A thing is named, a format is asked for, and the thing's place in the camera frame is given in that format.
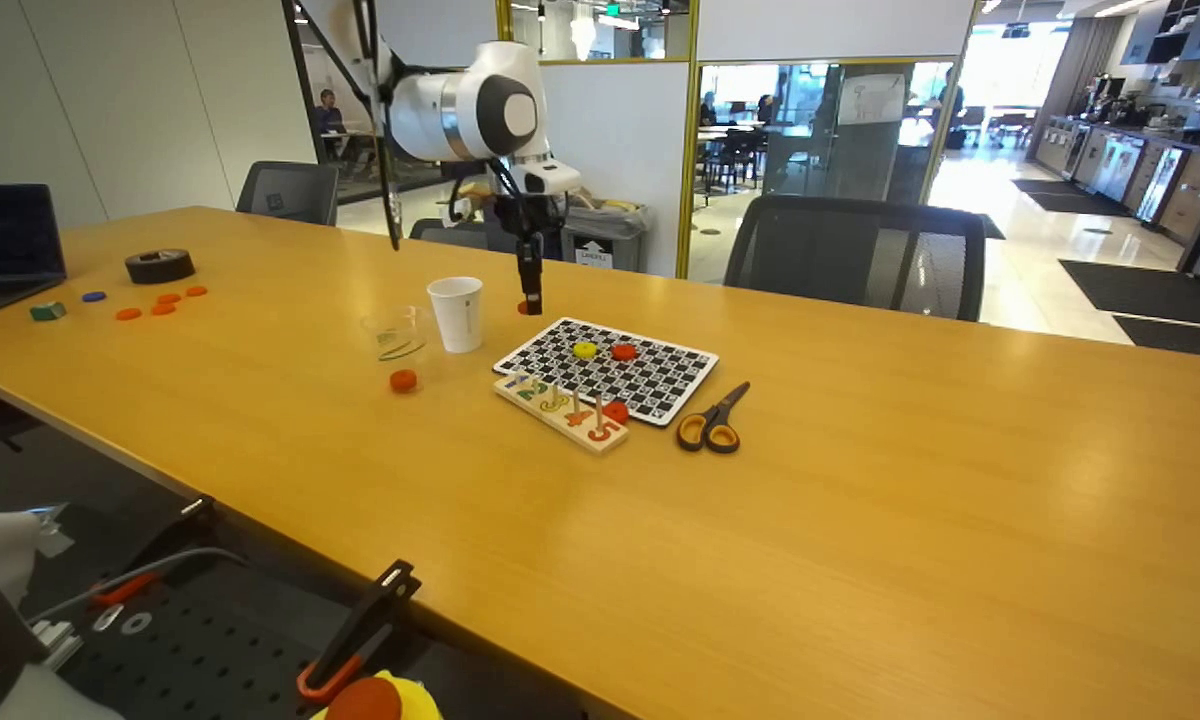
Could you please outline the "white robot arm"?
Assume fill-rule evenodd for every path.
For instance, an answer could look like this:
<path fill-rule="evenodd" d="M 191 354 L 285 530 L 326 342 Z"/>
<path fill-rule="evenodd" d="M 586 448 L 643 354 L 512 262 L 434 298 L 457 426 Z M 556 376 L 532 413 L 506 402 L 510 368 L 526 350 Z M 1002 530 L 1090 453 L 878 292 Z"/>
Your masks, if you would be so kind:
<path fill-rule="evenodd" d="M 543 311 L 543 258 L 566 226 L 566 206 L 586 191 L 548 138 L 548 92 L 541 56 L 515 38 L 487 38 L 465 69 L 401 58 L 385 34 L 376 0 L 353 0 L 361 58 L 350 58 L 312 0 L 281 0 L 303 15 L 369 107 L 376 138 L 434 162 L 484 162 L 495 181 L 495 222 L 515 237 L 519 311 Z"/>

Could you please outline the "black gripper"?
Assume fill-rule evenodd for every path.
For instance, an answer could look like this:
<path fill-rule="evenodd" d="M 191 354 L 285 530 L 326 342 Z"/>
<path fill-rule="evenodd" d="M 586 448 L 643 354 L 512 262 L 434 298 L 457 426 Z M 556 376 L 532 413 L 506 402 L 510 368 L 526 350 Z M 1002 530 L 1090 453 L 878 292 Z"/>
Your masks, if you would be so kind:
<path fill-rule="evenodd" d="M 541 250 L 553 250 L 556 237 L 556 199 L 553 194 L 500 194 L 495 199 L 495 222 L 512 231 L 515 241 L 537 241 Z M 519 298 L 541 298 L 541 277 L 543 258 L 541 254 L 515 254 L 515 277 L 519 277 Z"/>

